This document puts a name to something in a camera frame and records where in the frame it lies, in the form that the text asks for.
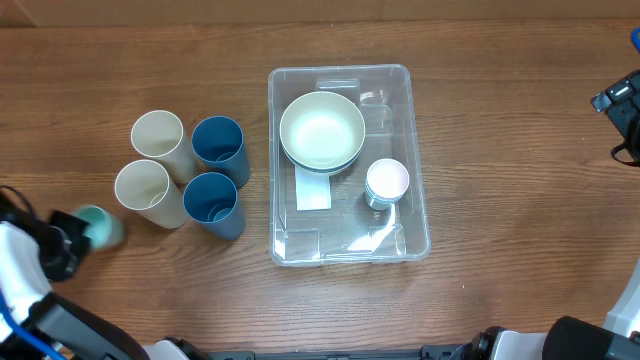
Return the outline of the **small light blue cup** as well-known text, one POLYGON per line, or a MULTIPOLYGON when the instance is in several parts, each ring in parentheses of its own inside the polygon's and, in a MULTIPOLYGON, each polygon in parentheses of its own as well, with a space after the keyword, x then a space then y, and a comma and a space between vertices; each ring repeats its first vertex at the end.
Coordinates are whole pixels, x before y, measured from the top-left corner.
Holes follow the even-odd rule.
POLYGON ((365 182, 365 194, 379 203, 395 203, 399 201, 408 189, 406 181, 372 181, 365 182))

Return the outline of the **cream bowl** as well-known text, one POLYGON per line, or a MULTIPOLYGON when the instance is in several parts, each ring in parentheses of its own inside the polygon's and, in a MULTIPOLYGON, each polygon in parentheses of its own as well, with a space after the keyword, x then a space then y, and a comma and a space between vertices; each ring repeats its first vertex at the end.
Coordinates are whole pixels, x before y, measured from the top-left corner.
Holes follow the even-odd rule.
POLYGON ((279 122, 280 142, 290 153, 304 150, 362 150, 366 123, 362 112, 343 95, 315 91, 295 99, 279 122))
POLYGON ((324 169, 324 170, 311 168, 309 166, 305 166, 305 165, 300 164, 299 162, 296 162, 296 161, 293 161, 293 160, 291 160, 291 162, 296 167, 299 167, 299 168, 301 168, 303 170, 306 170, 306 171, 309 171, 309 172, 312 172, 312 173, 316 173, 316 174, 325 174, 327 176, 332 176, 332 175, 336 175, 336 174, 346 170, 347 168, 349 168, 352 164, 355 163, 355 159, 353 159, 352 161, 350 161, 350 162, 348 162, 346 164, 343 164, 341 166, 338 166, 338 167, 335 167, 335 168, 331 168, 331 169, 324 169))

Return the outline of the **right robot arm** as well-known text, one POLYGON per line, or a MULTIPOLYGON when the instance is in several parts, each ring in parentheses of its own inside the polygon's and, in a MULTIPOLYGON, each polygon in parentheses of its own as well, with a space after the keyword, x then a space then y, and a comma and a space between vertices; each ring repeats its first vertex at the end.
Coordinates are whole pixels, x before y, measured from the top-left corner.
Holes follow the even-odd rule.
MULTIPOLYGON (((639 72, 634 71, 591 100, 607 115, 623 141, 611 150, 613 160, 639 166, 639 72)), ((639 360, 639 270, 635 269, 603 326, 571 316, 555 321, 545 333, 520 333, 491 327, 459 346, 459 360, 639 360)))

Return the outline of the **small pink cup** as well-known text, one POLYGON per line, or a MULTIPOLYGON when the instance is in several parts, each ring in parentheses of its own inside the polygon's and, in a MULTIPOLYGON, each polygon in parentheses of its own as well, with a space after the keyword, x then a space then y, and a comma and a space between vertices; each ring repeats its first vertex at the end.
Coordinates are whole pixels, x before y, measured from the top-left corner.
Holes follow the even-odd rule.
POLYGON ((404 195, 410 185, 410 175, 405 166, 391 158, 375 161, 367 170, 366 186, 381 199, 396 199, 404 195))

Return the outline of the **small mint green cup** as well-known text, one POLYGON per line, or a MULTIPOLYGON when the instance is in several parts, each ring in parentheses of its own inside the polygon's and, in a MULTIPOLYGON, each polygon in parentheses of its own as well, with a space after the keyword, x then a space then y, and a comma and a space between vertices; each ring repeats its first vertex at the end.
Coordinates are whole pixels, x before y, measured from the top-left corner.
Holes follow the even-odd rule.
POLYGON ((123 242, 124 225, 106 210, 95 205, 83 205, 72 215, 88 223, 84 235, 89 238, 92 251, 114 248, 123 242))

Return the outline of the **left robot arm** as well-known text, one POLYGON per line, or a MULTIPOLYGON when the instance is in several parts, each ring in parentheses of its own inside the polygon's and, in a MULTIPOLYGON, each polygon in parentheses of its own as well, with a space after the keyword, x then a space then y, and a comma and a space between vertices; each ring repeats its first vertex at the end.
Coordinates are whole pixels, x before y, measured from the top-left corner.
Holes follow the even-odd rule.
POLYGON ((3 359, 148 359, 119 327, 54 292, 92 251, 109 247, 122 228, 104 211, 97 216, 54 211, 39 219, 26 198, 1 195, 1 357, 3 359))

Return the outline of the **dark blue bowl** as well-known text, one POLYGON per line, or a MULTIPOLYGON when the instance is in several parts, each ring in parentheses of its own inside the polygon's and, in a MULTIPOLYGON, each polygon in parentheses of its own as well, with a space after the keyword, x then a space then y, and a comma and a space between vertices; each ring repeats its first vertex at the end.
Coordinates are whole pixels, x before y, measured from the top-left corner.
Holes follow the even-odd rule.
POLYGON ((360 151, 343 153, 341 149, 336 151, 320 149, 290 153, 284 150, 284 154, 297 167, 315 173, 333 175, 349 167, 360 155, 360 151))

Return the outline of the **small grey cup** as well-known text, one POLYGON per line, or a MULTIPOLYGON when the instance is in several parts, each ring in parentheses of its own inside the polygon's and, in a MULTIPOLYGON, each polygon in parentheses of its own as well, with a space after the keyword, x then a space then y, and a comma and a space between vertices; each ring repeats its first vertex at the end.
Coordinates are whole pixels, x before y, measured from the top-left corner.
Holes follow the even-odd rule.
POLYGON ((365 200, 367 205, 376 211, 382 211, 391 207, 395 201, 393 199, 383 199, 375 197, 369 193, 365 193, 365 200))

